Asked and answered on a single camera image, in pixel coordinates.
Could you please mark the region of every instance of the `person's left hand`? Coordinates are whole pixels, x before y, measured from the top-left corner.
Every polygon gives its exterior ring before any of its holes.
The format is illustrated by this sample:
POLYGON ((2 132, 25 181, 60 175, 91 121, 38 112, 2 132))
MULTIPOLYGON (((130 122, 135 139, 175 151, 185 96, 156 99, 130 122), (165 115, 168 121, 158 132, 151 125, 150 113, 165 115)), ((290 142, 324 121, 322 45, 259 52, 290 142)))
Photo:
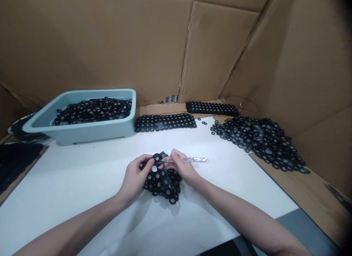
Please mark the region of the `person's left hand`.
POLYGON ((129 205, 141 191, 148 173, 154 165, 154 159, 152 157, 153 155, 143 154, 142 156, 135 158, 127 166, 124 181, 120 190, 116 194, 126 203, 126 205, 129 205), (146 166, 141 171, 139 169, 140 163, 148 158, 151 159, 147 162, 146 166))

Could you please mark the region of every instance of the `plastic basin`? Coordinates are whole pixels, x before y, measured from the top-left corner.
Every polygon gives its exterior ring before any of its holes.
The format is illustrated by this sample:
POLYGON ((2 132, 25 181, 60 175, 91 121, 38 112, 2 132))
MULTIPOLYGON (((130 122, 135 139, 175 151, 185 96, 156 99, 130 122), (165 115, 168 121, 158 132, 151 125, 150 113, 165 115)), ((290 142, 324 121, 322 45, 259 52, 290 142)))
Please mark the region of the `plastic basin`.
POLYGON ((133 89, 76 90, 62 93, 48 103, 23 126, 23 130, 28 133, 44 133, 64 145, 117 137, 126 138, 135 134, 135 114, 136 91, 133 89), (132 99, 130 115, 117 120, 63 126, 52 124, 58 114, 57 109, 64 110, 69 104, 106 96, 116 99, 132 99))

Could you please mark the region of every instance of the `white table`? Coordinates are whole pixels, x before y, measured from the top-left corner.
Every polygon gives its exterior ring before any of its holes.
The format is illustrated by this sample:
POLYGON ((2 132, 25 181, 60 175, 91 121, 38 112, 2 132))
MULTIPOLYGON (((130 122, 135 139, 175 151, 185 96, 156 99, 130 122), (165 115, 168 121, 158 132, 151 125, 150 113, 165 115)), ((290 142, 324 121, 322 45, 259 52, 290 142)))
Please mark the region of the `white table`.
MULTIPOLYGON (((173 148, 188 156, 208 157, 208 163, 194 165, 201 176, 273 218, 298 208, 244 150, 210 133, 212 117, 196 122, 195 129, 137 133, 72 146, 53 141, 0 207, 0 255, 12 255, 52 227, 114 195, 135 157, 169 154, 173 148)), ((143 191, 79 255, 193 256, 238 235, 182 181, 176 205, 143 191)))

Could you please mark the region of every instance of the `gray floor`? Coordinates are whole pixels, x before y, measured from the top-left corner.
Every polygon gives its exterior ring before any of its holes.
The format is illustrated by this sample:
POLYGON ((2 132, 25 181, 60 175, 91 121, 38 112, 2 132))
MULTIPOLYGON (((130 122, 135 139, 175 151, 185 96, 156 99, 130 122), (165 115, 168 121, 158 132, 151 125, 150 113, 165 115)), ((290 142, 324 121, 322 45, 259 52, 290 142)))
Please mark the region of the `gray floor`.
MULTIPOLYGON (((297 209, 277 219, 287 228, 314 256, 338 255, 337 246, 318 228, 318 226, 303 212, 297 209)), ((234 239, 241 256, 251 256, 242 237, 234 239)), ((254 248, 258 256, 265 255, 254 248)))

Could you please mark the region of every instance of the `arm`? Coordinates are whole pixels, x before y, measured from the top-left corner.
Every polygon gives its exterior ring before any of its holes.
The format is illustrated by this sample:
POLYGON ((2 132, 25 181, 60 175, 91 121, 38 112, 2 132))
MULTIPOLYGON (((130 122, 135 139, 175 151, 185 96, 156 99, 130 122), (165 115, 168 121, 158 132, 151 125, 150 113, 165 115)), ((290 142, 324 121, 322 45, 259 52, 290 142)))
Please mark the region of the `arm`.
POLYGON ((203 179, 183 153, 173 150, 171 157, 185 182, 203 195, 224 218, 251 243, 268 255, 311 255, 286 228, 247 201, 203 179))
POLYGON ((124 181, 116 195, 52 228, 14 256, 76 255, 103 227, 125 210, 142 190, 154 159, 150 159, 142 171, 139 164, 151 157, 144 154, 127 166, 124 181))

